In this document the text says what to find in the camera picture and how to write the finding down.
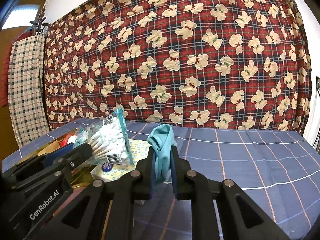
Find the red gold drawstring pouch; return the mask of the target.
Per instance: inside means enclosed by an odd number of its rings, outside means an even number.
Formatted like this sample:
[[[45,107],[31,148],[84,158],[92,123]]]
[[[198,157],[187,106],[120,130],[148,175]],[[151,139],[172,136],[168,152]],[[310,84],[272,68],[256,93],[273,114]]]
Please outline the red gold drawstring pouch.
[[[74,134],[67,134],[59,141],[59,145],[60,147],[65,147],[68,144],[75,143],[75,140],[76,136]]]

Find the cotton swab plastic bag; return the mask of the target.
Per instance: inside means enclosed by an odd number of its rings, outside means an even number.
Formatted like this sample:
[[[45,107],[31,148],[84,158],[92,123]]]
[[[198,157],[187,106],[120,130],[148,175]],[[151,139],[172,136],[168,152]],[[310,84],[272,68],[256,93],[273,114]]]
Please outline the cotton swab plastic bag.
[[[73,147],[82,144],[88,144],[91,148],[91,156],[84,162],[85,166],[99,165],[104,160],[122,162],[126,158],[122,157],[124,152],[127,156],[131,154],[124,111],[118,108],[103,120],[78,129]]]

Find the teal cloth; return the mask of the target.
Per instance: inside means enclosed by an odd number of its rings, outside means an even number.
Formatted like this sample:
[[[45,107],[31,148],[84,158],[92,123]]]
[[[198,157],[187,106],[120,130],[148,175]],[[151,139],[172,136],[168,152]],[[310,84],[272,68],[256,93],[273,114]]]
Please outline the teal cloth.
[[[174,132],[169,124],[155,127],[147,138],[155,153],[155,183],[160,184],[166,180],[170,171],[171,147],[176,146]]]

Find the round gold pink tin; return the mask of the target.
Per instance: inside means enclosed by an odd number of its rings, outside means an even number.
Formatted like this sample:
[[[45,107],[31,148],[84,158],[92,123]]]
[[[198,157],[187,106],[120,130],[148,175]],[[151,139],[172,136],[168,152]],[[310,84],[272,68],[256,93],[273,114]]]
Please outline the round gold pink tin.
[[[72,189],[84,189],[88,187],[88,185],[90,185],[90,183],[88,182],[78,183],[78,184],[72,185]]]

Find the blue plaid table cloth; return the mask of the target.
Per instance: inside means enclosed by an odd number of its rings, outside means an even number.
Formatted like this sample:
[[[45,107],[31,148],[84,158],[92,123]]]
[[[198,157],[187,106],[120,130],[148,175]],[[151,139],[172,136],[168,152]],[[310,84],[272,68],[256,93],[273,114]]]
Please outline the blue plaid table cloth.
[[[92,123],[77,121],[77,130]],[[129,140],[147,141],[159,125],[126,124]],[[233,180],[288,239],[319,239],[319,154],[299,133],[171,127],[178,154],[192,170],[218,182]],[[71,186],[95,181],[90,172],[97,165],[84,165],[90,149],[82,144],[66,159],[61,171]],[[73,189],[40,230],[83,190]],[[131,239],[193,239],[191,201],[175,198],[171,169],[163,183],[154,180],[150,200],[135,201]]]

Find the floral tissue box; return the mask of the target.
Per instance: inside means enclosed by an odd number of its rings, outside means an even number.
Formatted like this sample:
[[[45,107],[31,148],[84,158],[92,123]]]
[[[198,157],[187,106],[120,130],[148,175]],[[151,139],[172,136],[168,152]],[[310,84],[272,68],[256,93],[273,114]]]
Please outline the floral tissue box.
[[[106,161],[97,165],[90,172],[93,179],[100,179],[104,182],[118,180],[123,175],[130,173],[136,168],[139,160],[145,159],[148,156],[150,144],[144,140],[129,140],[130,155],[127,156],[126,152],[122,154],[122,162],[117,163],[115,160]]]

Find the green white checked cloth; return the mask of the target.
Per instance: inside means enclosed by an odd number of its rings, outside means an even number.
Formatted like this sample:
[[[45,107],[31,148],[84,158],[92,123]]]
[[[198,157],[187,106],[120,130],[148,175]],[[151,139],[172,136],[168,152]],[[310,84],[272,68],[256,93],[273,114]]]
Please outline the green white checked cloth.
[[[43,103],[46,36],[31,36],[12,45],[8,70],[8,105],[17,145],[22,148],[49,132]]]

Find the red plaid bear blanket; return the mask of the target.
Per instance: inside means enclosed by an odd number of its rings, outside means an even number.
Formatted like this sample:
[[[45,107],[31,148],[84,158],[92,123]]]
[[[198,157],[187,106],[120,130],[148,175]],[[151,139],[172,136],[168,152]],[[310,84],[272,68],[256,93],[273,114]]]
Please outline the red plaid bear blanket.
[[[294,0],[88,0],[48,28],[48,123],[103,118],[304,133],[311,60]]]

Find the wall power socket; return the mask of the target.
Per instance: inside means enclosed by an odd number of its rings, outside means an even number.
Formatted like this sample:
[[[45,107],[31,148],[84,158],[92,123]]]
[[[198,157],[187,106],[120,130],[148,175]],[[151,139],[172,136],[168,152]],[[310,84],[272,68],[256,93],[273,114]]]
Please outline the wall power socket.
[[[316,77],[316,87],[317,87],[317,90],[320,92],[320,77]]]

